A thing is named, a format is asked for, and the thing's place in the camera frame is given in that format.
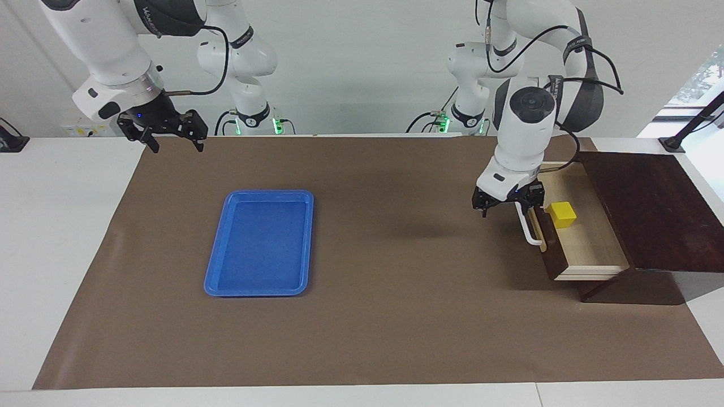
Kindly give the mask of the yellow cube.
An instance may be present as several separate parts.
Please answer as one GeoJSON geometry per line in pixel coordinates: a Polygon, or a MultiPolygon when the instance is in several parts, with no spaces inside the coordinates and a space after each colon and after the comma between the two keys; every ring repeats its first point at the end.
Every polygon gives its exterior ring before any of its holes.
{"type": "Polygon", "coordinates": [[[569,228],[578,219],[577,213],[569,201],[551,202],[545,207],[545,212],[551,217],[556,229],[569,228]]]}

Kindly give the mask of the dark wooden drawer cabinet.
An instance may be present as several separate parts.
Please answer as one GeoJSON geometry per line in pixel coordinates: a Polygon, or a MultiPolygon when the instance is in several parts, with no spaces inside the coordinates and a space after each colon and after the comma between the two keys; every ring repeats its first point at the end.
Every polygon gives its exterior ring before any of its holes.
{"type": "Polygon", "coordinates": [[[579,155],[629,268],[584,303],[678,306],[724,288],[724,225],[674,155],[579,155]]]}

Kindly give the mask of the wooden drawer with white handle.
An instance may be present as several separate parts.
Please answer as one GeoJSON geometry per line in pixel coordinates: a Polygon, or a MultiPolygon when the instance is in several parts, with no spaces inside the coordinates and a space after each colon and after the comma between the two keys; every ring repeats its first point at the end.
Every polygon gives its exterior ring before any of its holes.
{"type": "Polygon", "coordinates": [[[540,174],[545,202],[534,217],[525,216],[550,280],[599,282],[630,268],[607,214],[582,164],[540,174]],[[545,212],[551,202],[569,201],[578,219],[556,229],[545,212]]]}

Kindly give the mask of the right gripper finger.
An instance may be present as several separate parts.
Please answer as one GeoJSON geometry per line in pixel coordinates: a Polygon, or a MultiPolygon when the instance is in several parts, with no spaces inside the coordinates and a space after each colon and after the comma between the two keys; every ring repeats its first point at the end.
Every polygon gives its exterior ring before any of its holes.
{"type": "Polygon", "coordinates": [[[195,109],[179,116],[179,137],[191,141],[197,152],[203,152],[209,127],[195,109]]]}
{"type": "Polygon", "coordinates": [[[152,127],[142,126],[140,129],[132,120],[132,116],[126,113],[121,113],[117,116],[117,125],[129,141],[141,142],[148,147],[148,149],[152,150],[153,154],[160,152],[160,145],[153,136],[152,127]]]}

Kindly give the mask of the white socket box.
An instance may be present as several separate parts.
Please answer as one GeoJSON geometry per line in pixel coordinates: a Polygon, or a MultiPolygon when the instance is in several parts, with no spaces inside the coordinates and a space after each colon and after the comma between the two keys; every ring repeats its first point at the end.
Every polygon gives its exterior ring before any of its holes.
{"type": "Polygon", "coordinates": [[[65,119],[61,129],[68,137],[122,137],[115,123],[94,123],[87,118],[65,119]]]}

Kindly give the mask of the black clamp mount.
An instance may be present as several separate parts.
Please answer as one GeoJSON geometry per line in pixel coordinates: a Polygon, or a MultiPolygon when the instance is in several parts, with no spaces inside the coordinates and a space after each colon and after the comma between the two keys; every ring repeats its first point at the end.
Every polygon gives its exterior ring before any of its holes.
{"type": "Polygon", "coordinates": [[[28,136],[21,134],[13,124],[0,116],[0,153],[21,152],[28,142],[28,136]]]}

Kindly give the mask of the blue plastic tray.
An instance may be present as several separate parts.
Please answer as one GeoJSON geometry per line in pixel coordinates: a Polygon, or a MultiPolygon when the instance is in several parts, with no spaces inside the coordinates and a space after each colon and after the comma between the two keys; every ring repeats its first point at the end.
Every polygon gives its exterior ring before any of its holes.
{"type": "Polygon", "coordinates": [[[222,207],[204,291],[216,298],[292,297],[308,285],[314,196],[236,190],[222,207]]]}

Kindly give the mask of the brown table mat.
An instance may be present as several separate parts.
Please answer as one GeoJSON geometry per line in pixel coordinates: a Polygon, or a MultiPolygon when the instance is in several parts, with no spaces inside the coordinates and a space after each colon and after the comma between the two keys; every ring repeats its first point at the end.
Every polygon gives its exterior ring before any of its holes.
{"type": "Polygon", "coordinates": [[[688,307],[582,304],[514,208],[481,218],[485,137],[163,137],[142,153],[34,383],[345,386],[724,377],[688,307]],[[222,205],[314,195],[290,298],[204,291],[222,205]]]}

